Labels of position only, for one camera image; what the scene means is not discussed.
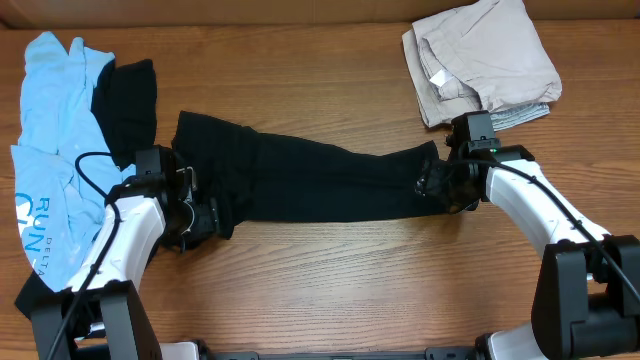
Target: table surface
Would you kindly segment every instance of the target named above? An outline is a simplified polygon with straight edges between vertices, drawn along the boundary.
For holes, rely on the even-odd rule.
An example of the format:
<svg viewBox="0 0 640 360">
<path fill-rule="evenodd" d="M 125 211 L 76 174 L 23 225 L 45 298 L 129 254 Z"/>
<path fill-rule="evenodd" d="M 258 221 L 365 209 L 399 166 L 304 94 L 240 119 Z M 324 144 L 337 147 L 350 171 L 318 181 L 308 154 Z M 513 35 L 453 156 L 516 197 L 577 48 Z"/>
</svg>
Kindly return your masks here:
<svg viewBox="0 0 640 360">
<path fill-rule="evenodd" d="M 563 95 L 551 115 L 499 133 L 522 144 L 552 183 L 615 234 L 640 234 L 640 22 L 536 22 Z M 356 152 L 435 140 L 404 60 L 408 24 L 56 31 L 68 46 L 151 58 L 157 143 L 180 110 Z M 0 359 L 35 359 L 13 300 L 30 273 L 18 238 L 8 151 L 20 134 L 26 45 L 0 31 Z M 498 208 L 351 224 L 245 222 L 230 241 L 162 250 L 141 298 L 161 342 L 204 339 L 216 351 L 422 350 L 470 345 L 529 319 L 540 259 Z"/>
</svg>

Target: black fabric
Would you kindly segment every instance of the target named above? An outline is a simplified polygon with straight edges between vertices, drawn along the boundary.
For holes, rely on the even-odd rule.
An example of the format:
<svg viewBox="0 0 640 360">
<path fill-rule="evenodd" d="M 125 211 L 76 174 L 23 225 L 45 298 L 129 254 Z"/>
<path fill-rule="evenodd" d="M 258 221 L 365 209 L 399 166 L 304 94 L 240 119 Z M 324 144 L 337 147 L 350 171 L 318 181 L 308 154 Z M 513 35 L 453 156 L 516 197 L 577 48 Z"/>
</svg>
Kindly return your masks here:
<svg viewBox="0 0 640 360">
<path fill-rule="evenodd" d="M 445 213 L 437 199 L 414 191 L 424 161 L 438 159 L 433 142 L 384 156 L 356 154 L 181 112 L 173 147 L 196 171 L 201 195 L 217 198 L 227 238 L 244 220 L 352 222 Z"/>
<path fill-rule="evenodd" d="M 53 291 L 42 282 L 40 276 L 38 276 L 35 271 L 32 271 L 27 282 L 22 286 L 22 290 L 20 290 L 20 294 L 18 294 L 16 298 L 15 305 L 27 319 L 31 320 L 31 311 L 36 301 L 50 295 L 53 295 Z"/>
<path fill-rule="evenodd" d="M 135 152 L 156 139 L 156 73 L 149 59 L 115 67 L 108 63 L 93 90 L 91 112 L 96 117 L 114 162 L 120 169 L 135 162 Z"/>
</svg>

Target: blue shirt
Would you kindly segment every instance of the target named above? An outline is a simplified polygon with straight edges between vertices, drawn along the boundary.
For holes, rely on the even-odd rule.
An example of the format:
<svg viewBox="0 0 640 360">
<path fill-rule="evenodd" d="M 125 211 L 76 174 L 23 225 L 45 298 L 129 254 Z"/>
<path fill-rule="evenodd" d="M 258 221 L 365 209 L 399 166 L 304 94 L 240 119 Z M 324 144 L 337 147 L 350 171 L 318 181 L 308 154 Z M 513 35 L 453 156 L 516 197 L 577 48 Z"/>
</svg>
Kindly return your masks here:
<svg viewBox="0 0 640 360">
<path fill-rule="evenodd" d="M 25 52 L 22 135 L 11 146 L 16 212 L 27 258 L 53 291 L 64 289 L 80 268 L 104 221 L 104 199 L 74 163 L 85 152 L 109 152 L 90 109 L 98 76 L 114 58 L 85 47 L 81 38 L 67 54 L 51 32 Z M 135 174 L 134 166 L 121 172 L 105 156 L 85 158 L 81 167 L 107 193 Z"/>
</svg>

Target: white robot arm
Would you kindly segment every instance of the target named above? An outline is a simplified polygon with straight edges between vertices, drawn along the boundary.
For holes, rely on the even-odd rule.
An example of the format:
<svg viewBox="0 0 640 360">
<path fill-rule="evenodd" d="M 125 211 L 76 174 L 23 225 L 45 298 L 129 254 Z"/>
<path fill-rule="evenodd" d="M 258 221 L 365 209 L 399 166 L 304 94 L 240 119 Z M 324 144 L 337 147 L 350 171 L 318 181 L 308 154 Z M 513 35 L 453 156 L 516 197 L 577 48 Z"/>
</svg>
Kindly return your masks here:
<svg viewBox="0 0 640 360">
<path fill-rule="evenodd" d="M 137 291 L 150 257 L 161 243 L 185 249 L 219 231 L 215 201 L 201 204 L 195 200 L 195 173 L 191 168 L 178 168 L 170 149 L 156 146 L 140 151 L 136 165 L 136 176 L 115 186 L 107 196 L 105 222 L 67 290 L 31 314 L 41 359 L 206 359 L 206 348 L 197 341 L 159 344 Z M 62 340 L 52 346 L 56 343 L 52 331 L 62 326 L 56 322 L 74 315 L 64 304 L 80 297 L 86 306 L 75 310 Z M 105 335 L 107 346 L 77 348 L 69 341 Z"/>
<path fill-rule="evenodd" d="M 465 357 L 573 359 L 637 351 L 640 332 L 633 324 L 640 320 L 640 303 L 630 288 L 640 286 L 640 267 L 634 264 L 640 261 L 638 240 L 611 236 L 582 215 L 526 149 L 501 146 L 488 113 L 465 114 L 452 124 L 449 162 L 425 164 L 416 191 L 440 197 L 450 213 L 475 210 L 480 199 L 495 204 L 543 258 L 532 322 L 478 338 Z M 616 264 L 617 271 L 611 271 Z M 628 288 L 621 274 L 629 279 Z M 608 283 L 607 292 L 589 295 L 591 279 Z"/>
</svg>

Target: folded beige shirt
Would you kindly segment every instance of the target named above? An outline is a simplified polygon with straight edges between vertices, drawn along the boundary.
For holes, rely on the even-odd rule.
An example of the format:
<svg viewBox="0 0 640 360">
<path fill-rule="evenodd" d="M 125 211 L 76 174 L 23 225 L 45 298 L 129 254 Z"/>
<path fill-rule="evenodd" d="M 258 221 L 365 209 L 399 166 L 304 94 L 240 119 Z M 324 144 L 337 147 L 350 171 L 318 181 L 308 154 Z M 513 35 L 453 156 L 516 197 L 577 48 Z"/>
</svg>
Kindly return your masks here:
<svg viewBox="0 0 640 360">
<path fill-rule="evenodd" d="M 560 76 L 521 0 L 480 0 L 413 27 L 421 67 L 431 73 L 439 63 L 456 78 L 437 91 L 441 99 L 468 96 L 467 85 L 477 92 L 482 109 L 495 112 L 555 101 L 562 93 Z"/>
<path fill-rule="evenodd" d="M 413 30 L 402 36 L 402 44 L 411 80 L 416 88 L 420 114 L 427 126 L 449 123 L 453 118 L 466 112 L 480 110 L 480 100 L 478 94 L 475 93 L 466 97 L 439 100 L 436 88 L 429 82 L 424 68 L 420 64 L 418 45 Z M 494 112 L 491 114 L 491 121 L 494 130 L 498 131 L 537 119 L 548 113 L 549 106 L 547 104 L 533 103 Z"/>
</svg>

